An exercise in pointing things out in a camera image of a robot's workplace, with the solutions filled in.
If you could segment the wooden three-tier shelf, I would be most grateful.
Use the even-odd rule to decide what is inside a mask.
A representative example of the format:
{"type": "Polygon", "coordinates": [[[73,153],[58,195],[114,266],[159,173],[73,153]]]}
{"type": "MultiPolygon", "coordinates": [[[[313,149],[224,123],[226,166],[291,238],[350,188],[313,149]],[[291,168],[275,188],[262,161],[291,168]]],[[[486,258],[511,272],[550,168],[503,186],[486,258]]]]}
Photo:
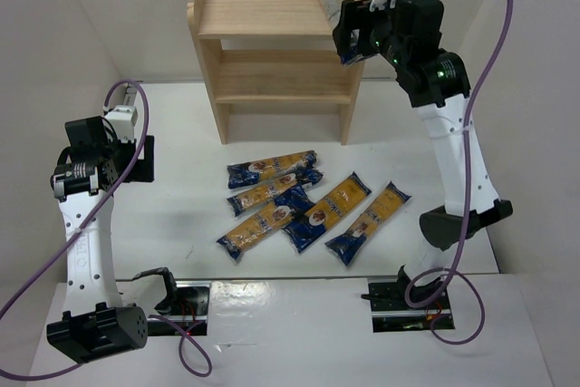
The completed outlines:
{"type": "Polygon", "coordinates": [[[341,66],[318,0],[189,0],[188,27],[218,137],[237,107],[327,105],[347,144],[363,65],[341,66]]]}

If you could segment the far right spaghetti bag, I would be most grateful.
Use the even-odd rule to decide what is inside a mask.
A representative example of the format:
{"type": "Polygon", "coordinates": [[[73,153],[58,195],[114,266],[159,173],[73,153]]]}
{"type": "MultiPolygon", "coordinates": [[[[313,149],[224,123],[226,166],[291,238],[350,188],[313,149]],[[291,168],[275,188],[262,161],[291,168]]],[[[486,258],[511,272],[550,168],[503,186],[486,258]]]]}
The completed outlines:
{"type": "Polygon", "coordinates": [[[390,181],[347,230],[326,242],[325,246],[348,267],[381,225],[410,199],[411,195],[398,189],[390,181]]]}

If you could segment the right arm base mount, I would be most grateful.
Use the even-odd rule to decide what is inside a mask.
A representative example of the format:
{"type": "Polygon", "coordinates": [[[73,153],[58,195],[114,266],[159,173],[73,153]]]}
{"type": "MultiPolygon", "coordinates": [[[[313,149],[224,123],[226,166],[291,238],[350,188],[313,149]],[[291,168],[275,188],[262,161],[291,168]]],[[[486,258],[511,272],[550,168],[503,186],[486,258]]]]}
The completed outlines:
{"type": "Polygon", "coordinates": [[[375,333],[429,331],[435,321],[436,330],[455,328],[446,292],[438,300],[422,308],[408,306],[394,277],[368,280],[368,290],[361,299],[370,305],[372,330],[375,333]]]}

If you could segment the top spaghetti bag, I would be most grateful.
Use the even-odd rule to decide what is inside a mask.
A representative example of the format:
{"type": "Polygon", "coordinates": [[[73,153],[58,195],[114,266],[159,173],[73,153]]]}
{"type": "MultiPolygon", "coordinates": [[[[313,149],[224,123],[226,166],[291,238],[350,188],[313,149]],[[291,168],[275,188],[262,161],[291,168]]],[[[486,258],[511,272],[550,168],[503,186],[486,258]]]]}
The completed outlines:
{"type": "Polygon", "coordinates": [[[292,172],[310,169],[317,162],[317,153],[307,150],[273,158],[227,166],[229,189],[239,189],[276,179],[292,172]]]}

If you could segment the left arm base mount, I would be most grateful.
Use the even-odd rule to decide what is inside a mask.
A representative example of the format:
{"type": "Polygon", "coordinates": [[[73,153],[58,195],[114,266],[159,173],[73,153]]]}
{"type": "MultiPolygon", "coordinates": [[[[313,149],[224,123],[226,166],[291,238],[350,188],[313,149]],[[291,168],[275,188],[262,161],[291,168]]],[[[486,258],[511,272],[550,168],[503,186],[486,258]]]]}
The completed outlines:
{"type": "MultiPolygon", "coordinates": [[[[117,282],[121,295],[127,294],[130,289],[129,281],[117,282]]],[[[206,336],[208,333],[208,309],[210,300],[209,281],[178,280],[178,300],[174,302],[170,309],[155,312],[167,317],[172,322],[178,324],[182,329],[195,337],[206,336]]],[[[148,320],[149,336],[178,336],[178,332],[168,324],[157,319],[148,320]]]]}

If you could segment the front left spaghetti bag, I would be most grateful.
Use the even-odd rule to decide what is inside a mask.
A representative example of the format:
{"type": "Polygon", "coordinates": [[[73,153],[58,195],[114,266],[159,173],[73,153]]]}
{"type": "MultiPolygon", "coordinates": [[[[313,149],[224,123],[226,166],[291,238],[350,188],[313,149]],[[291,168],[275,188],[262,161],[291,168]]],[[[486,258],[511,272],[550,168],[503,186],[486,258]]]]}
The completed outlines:
{"type": "Polygon", "coordinates": [[[248,249],[299,218],[313,206],[314,202],[301,185],[291,187],[220,237],[217,244],[223,247],[234,261],[238,261],[248,249]]]}

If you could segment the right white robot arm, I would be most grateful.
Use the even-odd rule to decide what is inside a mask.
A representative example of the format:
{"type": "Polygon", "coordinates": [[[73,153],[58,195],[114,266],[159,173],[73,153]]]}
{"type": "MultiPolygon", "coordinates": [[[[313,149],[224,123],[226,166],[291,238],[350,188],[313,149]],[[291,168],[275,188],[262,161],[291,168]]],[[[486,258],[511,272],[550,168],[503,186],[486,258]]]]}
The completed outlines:
{"type": "Polygon", "coordinates": [[[442,206],[420,215],[418,254],[398,285],[414,306],[431,303],[449,283],[464,244],[510,217],[513,206],[494,188],[471,111],[475,99],[462,59],[441,48],[440,0],[344,0],[333,40],[341,59],[380,55],[429,134],[444,189],[442,206]]]}

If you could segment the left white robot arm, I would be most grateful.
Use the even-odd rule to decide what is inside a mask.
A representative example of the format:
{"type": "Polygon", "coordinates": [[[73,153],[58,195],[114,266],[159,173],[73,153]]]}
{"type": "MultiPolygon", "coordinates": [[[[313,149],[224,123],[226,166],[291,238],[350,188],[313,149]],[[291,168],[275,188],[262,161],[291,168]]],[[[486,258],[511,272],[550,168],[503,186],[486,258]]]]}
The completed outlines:
{"type": "Polygon", "coordinates": [[[151,136],[135,136],[138,114],[121,106],[104,116],[68,121],[69,139],[51,177],[63,215],[67,292],[61,321],[48,324],[49,344],[78,364],[145,346],[149,315],[170,308],[177,285],[166,267],[143,271],[120,293],[113,270],[113,187],[154,180],[151,136]]]}

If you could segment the middle spaghetti bag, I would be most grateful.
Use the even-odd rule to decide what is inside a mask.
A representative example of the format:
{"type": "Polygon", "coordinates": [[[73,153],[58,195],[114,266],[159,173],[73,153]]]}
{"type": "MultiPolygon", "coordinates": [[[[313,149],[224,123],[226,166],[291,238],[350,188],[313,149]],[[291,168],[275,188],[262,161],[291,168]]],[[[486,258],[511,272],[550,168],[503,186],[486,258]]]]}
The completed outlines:
{"type": "Polygon", "coordinates": [[[283,230],[290,237],[296,252],[301,254],[371,193],[357,173],[353,172],[283,230]]]}

